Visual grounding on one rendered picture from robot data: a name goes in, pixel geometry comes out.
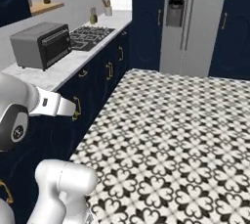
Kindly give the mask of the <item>white pot with tools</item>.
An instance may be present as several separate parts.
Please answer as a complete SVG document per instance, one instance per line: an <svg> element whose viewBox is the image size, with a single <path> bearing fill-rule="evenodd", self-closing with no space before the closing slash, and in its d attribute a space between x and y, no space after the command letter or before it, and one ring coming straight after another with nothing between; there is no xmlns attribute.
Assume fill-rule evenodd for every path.
<svg viewBox="0 0 250 224"><path fill-rule="evenodd" d="M111 7L111 4L110 4L110 0L102 0L103 3L104 3L104 14L107 16L107 17L111 17L112 16L112 7Z"/></svg>

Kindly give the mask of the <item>black gas hob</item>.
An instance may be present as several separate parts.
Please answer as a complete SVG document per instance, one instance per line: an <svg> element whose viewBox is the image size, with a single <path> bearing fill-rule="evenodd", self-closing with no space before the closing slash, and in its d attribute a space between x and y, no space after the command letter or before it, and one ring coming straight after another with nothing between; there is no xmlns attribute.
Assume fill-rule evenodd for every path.
<svg viewBox="0 0 250 224"><path fill-rule="evenodd" d="M80 26L70 33L71 47L75 51L89 52L113 31L114 28L104 26Z"/></svg>

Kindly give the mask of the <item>navy base cupboard run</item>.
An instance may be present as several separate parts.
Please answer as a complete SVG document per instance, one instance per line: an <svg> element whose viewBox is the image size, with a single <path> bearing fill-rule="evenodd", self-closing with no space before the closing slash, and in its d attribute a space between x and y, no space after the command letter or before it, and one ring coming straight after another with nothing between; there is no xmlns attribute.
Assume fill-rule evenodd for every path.
<svg viewBox="0 0 250 224"><path fill-rule="evenodd" d="M80 99L81 116L72 120L68 116L35 116L29 120L25 138L12 150L0 154L0 179L10 189L14 199L11 209L16 224L25 224L36 203L38 188L34 171L45 158L67 160L82 141L92 122L102 109L127 69L129 55L130 26L126 26L107 45L78 70L58 92L74 102ZM119 50L124 52L124 60L119 62ZM113 65L113 77L106 80L107 62ZM78 73L88 71L84 77Z"/></svg>

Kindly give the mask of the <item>grey toaster oven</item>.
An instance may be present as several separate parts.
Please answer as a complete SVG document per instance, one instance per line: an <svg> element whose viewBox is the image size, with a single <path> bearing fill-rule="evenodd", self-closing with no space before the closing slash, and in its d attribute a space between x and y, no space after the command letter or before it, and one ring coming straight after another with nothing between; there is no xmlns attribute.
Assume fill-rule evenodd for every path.
<svg viewBox="0 0 250 224"><path fill-rule="evenodd" d="M42 22L10 37L19 67L45 71L71 52L68 25Z"/></svg>

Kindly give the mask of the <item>silver fridge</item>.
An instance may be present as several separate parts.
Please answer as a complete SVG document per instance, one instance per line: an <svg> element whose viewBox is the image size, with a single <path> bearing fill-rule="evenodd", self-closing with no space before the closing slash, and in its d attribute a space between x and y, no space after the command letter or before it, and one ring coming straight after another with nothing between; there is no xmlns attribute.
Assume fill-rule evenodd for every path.
<svg viewBox="0 0 250 224"><path fill-rule="evenodd" d="M194 0L189 40L185 51L190 4L191 0L188 1L183 50L180 50L183 22L181 27L166 24L168 0L165 0L160 71L205 77L212 60L224 0Z"/></svg>

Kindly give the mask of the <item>olive green bottle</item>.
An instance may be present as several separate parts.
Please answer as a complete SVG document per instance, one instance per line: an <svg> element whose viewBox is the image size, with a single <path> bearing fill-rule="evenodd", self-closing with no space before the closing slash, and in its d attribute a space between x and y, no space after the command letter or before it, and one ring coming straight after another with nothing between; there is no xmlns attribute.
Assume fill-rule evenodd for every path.
<svg viewBox="0 0 250 224"><path fill-rule="evenodd" d="M91 7L90 9L90 24L95 24L96 22L98 22L98 16L96 14L96 8L95 7Z"/></svg>

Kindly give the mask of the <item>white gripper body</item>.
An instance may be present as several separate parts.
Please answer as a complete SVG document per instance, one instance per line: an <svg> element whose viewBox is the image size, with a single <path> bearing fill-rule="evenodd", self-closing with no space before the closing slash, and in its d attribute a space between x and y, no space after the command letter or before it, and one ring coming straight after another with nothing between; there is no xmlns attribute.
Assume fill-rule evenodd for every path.
<svg viewBox="0 0 250 224"><path fill-rule="evenodd" d="M54 115L73 116L75 113L75 109L76 109L76 105L73 102L64 98L60 94L55 95Z"/></svg>

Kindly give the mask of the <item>navy tall cupboard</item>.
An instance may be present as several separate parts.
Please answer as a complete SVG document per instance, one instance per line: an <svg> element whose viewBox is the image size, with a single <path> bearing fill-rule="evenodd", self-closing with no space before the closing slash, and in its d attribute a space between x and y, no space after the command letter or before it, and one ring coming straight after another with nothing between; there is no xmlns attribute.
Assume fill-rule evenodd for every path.
<svg viewBox="0 0 250 224"><path fill-rule="evenodd" d="M129 68L159 70L165 0L132 0Z"/></svg>
<svg viewBox="0 0 250 224"><path fill-rule="evenodd" d="M250 80L250 0L224 1L209 75Z"/></svg>

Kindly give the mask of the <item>grey fridge water dispenser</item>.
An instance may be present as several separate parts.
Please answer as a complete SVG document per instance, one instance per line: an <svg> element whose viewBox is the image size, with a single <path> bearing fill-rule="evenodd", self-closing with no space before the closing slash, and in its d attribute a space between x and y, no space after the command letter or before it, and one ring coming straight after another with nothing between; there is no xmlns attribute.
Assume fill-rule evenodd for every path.
<svg viewBox="0 0 250 224"><path fill-rule="evenodd" d="M184 15L185 0L168 0L166 24L181 27Z"/></svg>

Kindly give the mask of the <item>wooden wall shelf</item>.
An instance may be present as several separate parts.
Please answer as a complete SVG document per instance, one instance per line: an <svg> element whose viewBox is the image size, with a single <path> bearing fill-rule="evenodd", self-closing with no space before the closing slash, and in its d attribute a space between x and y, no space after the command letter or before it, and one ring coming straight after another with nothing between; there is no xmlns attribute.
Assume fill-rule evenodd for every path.
<svg viewBox="0 0 250 224"><path fill-rule="evenodd" d="M32 16L37 16L61 8L64 6L63 2L56 2L50 4L44 4L42 2L34 2L30 7L30 13Z"/></svg>

